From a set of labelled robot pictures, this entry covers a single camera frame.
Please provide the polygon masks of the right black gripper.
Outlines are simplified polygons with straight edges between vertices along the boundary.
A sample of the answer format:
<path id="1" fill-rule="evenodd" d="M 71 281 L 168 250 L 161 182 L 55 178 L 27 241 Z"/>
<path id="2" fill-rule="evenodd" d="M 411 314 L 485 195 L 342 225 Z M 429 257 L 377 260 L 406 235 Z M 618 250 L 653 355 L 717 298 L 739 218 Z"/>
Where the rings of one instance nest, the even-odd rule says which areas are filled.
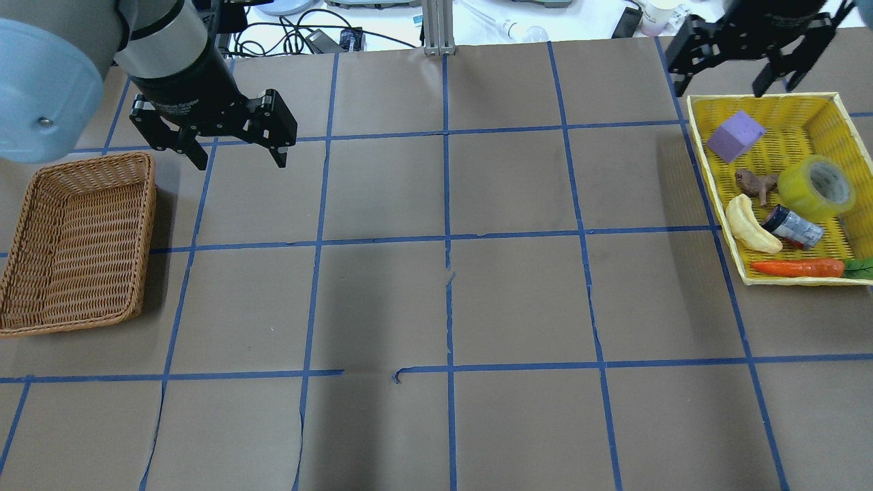
<path id="1" fill-rule="evenodd" d="M 854 12 L 841 1 L 833 13 L 823 1 L 730 1 L 719 19 L 690 14 L 666 49 L 668 72 L 692 77 L 730 60 L 767 60 L 752 81 L 756 98 L 790 74 L 792 92 L 823 56 L 836 31 Z"/>

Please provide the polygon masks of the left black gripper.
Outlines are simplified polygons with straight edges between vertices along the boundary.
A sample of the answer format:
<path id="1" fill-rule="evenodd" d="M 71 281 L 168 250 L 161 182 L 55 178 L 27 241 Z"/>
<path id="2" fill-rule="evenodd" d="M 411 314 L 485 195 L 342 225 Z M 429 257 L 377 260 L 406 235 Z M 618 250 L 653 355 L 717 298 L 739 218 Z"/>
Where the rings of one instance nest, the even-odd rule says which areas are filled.
<path id="1" fill-rule="evenodd" d="M 268 149 L 286 168 L 288 148 L 297 142 L 297 120 L 278 90 L 242 93 L 216 48 L 193 64 L 161 78 L 131 77 L 140 91 L 129 120 L 151 149 L 184 155 L 206 171 L 209 156 L 199 137 L 232 137 Z"/>

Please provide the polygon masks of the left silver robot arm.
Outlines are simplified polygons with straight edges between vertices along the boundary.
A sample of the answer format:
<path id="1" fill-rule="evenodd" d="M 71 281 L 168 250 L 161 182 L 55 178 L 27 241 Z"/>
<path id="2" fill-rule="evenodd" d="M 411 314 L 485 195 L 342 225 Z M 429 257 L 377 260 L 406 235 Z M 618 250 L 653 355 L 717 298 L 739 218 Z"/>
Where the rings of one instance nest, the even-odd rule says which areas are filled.
<path id="1" fill-rule="evenodd" d="M 199 170 L 199 138 L 233 137 L 286 167 L 297 122 L 277 90 L 240 92 L 190 1 L 3 1 L 2 158 L 47 164 L 71 152 L 118 65 L 139 89 L 129 119 L 156 151 Z"/>

